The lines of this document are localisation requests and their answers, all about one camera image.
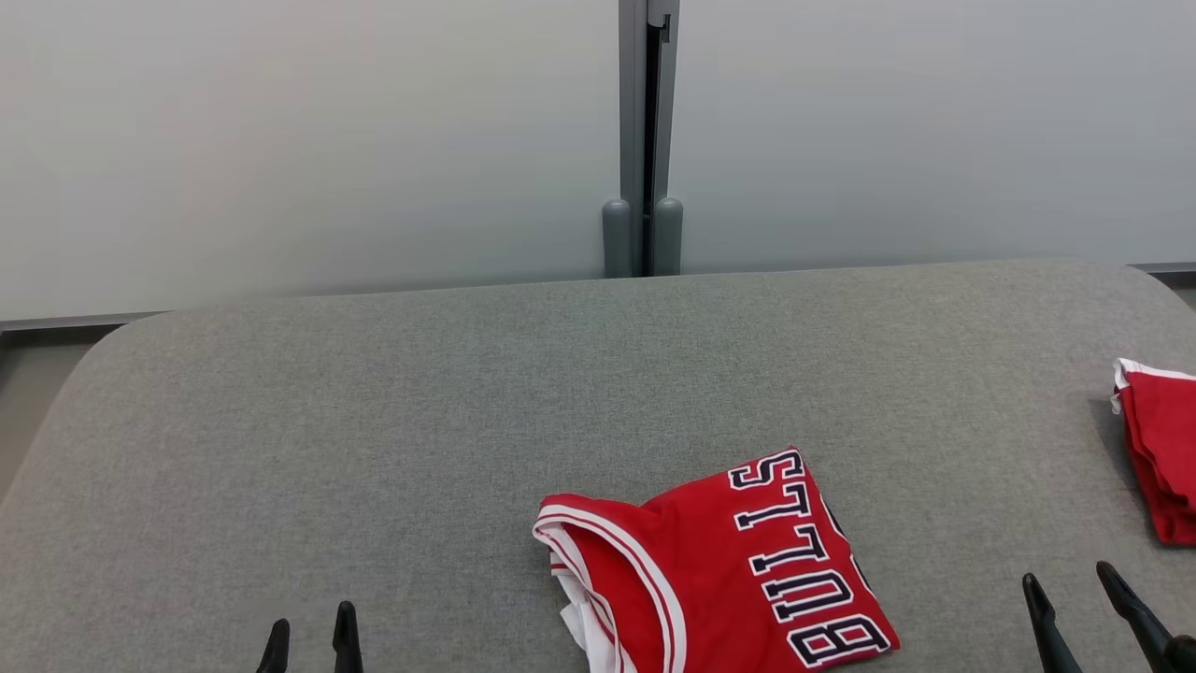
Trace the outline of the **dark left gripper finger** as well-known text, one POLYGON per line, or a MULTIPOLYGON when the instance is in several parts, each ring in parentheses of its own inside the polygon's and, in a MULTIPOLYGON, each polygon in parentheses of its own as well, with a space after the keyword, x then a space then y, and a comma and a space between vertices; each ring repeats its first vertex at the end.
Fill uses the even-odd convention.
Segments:
POLYGON ((348 600, 337 606, 332 649, 335 651, 334 673, 364 673, 356 608, 348 600))
POLYGON ((277 619, 273 623, 269 638, 266 640, 263 655, 256 669, 257 673, 287 672, 289 634, 291 628, 286 619, 277 619))

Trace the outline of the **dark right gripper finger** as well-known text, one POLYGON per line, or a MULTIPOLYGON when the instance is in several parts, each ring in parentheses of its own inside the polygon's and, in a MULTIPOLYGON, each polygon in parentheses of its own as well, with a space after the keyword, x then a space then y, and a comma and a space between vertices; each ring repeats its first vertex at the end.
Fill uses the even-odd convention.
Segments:
POLYGON ((1103 591, 1115 613, 1131 628, 1133 637, 1139 643, 1152 672, 1174 672, 1174 665, 1168 659, 1172 634, 1163 626, 1163 622, 1137 596, 1137 593, 1131 591, 1131 585, 1119 576, 1111 563, 1099 561, 1096 564, 1096 573, 1102 580, 1103 591))
POLYGON ((1021 580, 1023 596, 1029 606, 1029 617, 1035 635, 1041 666, 1046 673, 1080 673, 1081 667, 1072 655, 1070 648, 1056 623, 1056 610, 1046 596, 1039 580, 1033 573, 1026 573, 1021 580))

